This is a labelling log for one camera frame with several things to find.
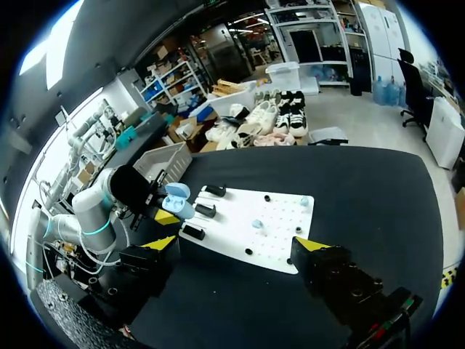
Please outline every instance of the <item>ceiling light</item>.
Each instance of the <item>ceiling light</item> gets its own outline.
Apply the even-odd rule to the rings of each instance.
[[[39,45],[34,47],[24,57],[23,65],[21,65],[20,75],[23,75],[26,71],[31,69],[37,63],[39,63],[42,57],[47,53],[47,40],[41,42]]]
[[[83,2],[84,0],[78,0],[52,27],[49,50],[46,53],[47,89],[51,89],[63,76],[68,39]]]
[[[243,20],[248,20],[249,18],[259,17],[259,16],[262,16],[262,15],[263,15],[263,13],[259,13],[258,15],[248,16],[248,17],[245,17],[245,18],[241,18],[239,20],[235,20],[234,23],[239,23],[239,22],[242,22]]]

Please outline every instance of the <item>office chair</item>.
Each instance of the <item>office chair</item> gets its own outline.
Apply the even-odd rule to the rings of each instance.
[[[413,63],[413,55],[409,51],[399,49],[400,60],[397,60],[402,69],[402,73],[405,79],[405,102],[408,105],[408,109],[400,112],[403,116],[404,113],[412,115],[412,118],[402,123],[403,127],[407,124],[415,122],[421,128],[425,134],[423,141],[426,142],[426,131],[424,126],[428,127],[431,121],[431,115],[433,111],[433,98],[426,92],[423,81],[421,80],[420,72]]]

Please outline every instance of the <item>white storage bin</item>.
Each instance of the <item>white storage bin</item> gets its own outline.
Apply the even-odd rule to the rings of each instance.
[[[246,89],[229,96],[215,97],[209,94],[208,102],[219,116],[230,116],[231,105],[235,103],[246,106],[250,111],[254,109],[256,81],[247,81],[240,85]]]
[[[164,184],[179,182],[192,162],[186,143],[167,145],[146,151],[134,164],[134,168],[149,182],[156,180],[160,171],[165,170]]]
[[[281,91],[300,90],[299,64],[297,62],[270,65],[266,73],[270,75],[273,86]]]

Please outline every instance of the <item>black mat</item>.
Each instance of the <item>black mat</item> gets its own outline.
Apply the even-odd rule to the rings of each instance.
[[[311,195],[310,238],[340,244],[384,291],[404,286],[424,298],[413,330],[431,319],[442,275],[442,229],[423,161],[356,147],[273,147],[195,156],[182,182],[193,198],[205,184]],[[155,229],[140,229],[154,239]],[[299,276],[266,270],[181,240],[182,262],[160,298],[131,328],[167,348],[339,348],[349,330]]]

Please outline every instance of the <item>wall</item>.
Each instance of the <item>wall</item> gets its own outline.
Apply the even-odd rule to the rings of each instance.
[[[133,111],[137,105],[128,98],[121,88],[119,81],[115,80],[107,85],[102,92],[93,100],[89,101],[76,115],[72,116],[68,124],[68,132],[74,130],[75,127],[80,127],[97,109],[98,104],[106,99],[108,104],[120,116],[123,112]],[[32,181],[33,173],[37,170],[37,180],[46,180],[53,182],[58,176],[58,173],[68,161],[68,153],[70,147],[67,141],[65,125],[58,127],[55,123],[55,131],[49,138],[45,146],[40,150],[39,156],[35,159],[31,170],[29,171],[23,189],[21,190],[20,199],[16,208],[16,215],[13,219],[11,248],[13,253],[13,261],[16,266],[25,273],[25,248],[28,234],[31,231],[28,218],[32,212],[32,204],[34,200],[41,202],[39,195],[39,186]]]
[[[436,62],[438,54],[428,36],[425,34],[421,24],[402,5],[391,3],[391,8],[399,19],[400,28],[403,32],[405,49],[415,57],[415,65],[426,65],[428,62]]]

